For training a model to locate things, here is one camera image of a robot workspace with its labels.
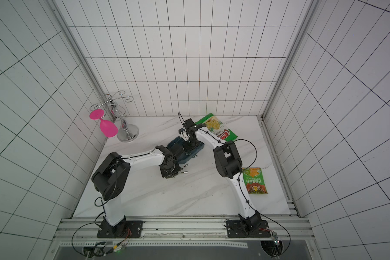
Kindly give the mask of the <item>dark teal storage box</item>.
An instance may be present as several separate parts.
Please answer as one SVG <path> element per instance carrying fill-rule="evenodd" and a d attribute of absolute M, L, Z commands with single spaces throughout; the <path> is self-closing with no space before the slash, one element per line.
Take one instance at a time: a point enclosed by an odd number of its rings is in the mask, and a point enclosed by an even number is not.
<path fill-rule="evenodd" d="M 204 148 L 204 143 L 200 141 L 193 143 L 178 136 L 169 142 L 166 148 L 175 155 L 179 164 L 184 165 Z"/>

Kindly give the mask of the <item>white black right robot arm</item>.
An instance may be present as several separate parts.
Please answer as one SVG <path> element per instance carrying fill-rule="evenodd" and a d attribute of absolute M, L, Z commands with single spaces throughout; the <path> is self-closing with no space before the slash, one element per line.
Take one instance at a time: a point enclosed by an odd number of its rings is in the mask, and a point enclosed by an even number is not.
<path fill-rule="evenodd" d="M 182 143 L 183 154 L 178 156 L 178 162 L 182 165 L 196 157 L 203 148 L 210 148 L 217 172 L 231 184 L 236 201 L 239 206 L 239 220 L 224 221 L 227 236 L 232 238 L 270 238 L 272 232 L 267 221 L 261 218 L 261 214 L 255 210 L 250 202 L 250 197 L 243 180 L 242 160 L 234 141 L 224 141 L 214 136 L 203 123 L 196 124 L 192 119 L 182 122 L 187 140 Z"/>

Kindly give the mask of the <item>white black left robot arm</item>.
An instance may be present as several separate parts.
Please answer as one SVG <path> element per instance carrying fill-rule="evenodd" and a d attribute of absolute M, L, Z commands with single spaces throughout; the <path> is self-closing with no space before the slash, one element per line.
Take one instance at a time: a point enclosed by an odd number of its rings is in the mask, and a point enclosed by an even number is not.
<path fill-rule="evenodd" d="M 130 174 L 157 166 L 163 178 L 172 178 L 179 171 L 177 156 L 164 146 L 138 155 L 121 156 L 110 153 L 92 175 L 92 183 L 101 194 L 105 216 L 99 224 L 97 238 L 139 238 L 143 221 L 128 221 L 122 204 L 122 194 Z"/>

